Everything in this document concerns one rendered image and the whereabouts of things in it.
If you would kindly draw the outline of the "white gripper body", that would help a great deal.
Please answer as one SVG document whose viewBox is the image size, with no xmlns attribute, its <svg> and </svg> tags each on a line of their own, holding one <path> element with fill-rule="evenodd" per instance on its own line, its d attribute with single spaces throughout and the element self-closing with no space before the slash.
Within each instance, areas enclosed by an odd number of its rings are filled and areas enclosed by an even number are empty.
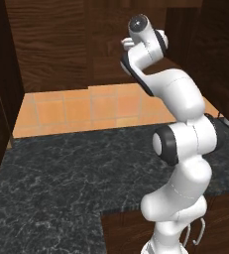
<svg viewBox="0 0 229 254">
<path fill-rule="evenodd" d="M 125 51 L 129 51 L 131 48 L 135 46 L 135 43 L 132 38 L 125 38 L 121 41 L 121 44 L 123 46 L 123 49 Z"/>
</svg>

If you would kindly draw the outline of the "narrow brown wooden cabinet door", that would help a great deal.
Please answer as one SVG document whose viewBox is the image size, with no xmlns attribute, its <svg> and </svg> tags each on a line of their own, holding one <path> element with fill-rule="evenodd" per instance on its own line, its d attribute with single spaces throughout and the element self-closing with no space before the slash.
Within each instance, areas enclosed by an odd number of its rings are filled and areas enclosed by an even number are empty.
<svg viewBox="0 0 229 254">
<path fill-rule="evenodd" d="M 92 83 L 116 84 L 132 78 L 120 66 L 121 41 L 129 37 L 128 23 L 145 14 L 154 28 L 164 29 L 167 5 L 164 0 L 89 0 L 92 46 Z"/>
</svg>

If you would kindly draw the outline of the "wide brown wooden cabinet door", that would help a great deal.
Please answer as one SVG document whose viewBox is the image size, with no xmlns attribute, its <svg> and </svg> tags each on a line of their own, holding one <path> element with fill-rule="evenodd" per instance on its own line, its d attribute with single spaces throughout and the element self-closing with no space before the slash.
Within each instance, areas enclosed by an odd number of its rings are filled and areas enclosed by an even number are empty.
<svg viewBox="0 0 229 254">
<path fill-rule="evenodd" d="M 5 0 L 24 89 L 82 89 L 87 83 L 83 0 Z"/>
</svg>

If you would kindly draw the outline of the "dark wooden cabinet run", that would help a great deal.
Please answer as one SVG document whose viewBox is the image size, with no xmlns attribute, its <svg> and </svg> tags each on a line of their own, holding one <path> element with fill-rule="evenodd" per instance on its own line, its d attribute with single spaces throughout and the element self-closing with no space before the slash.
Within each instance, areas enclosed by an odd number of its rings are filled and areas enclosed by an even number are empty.
<svg viewBox="0 0 229 254">
<path fill-rule="evenodd" d="M 167 0 L 168 58 L 229 120 L 229 0 Z"/>
</svg>

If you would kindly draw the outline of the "dark wooden base cabinet door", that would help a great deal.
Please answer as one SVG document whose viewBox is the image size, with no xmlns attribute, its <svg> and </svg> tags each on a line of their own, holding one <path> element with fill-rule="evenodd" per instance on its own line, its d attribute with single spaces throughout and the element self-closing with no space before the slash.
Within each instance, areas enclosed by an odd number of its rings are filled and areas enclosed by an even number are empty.
<svg viewBox="0 0 229 254">
<path fill-rule="evenodd" d="M 229 254 L 229 193 L 207 197 L 205 230 L 200 243 L 192 243 L 191 233 L 186 249 L 189 254 Z"/>
<path fill-rule="evenodd" d="M 101 224 L 107 254 L 141 254 L 155 226 L 140 210 L 102 215 Z"/>
</svg>

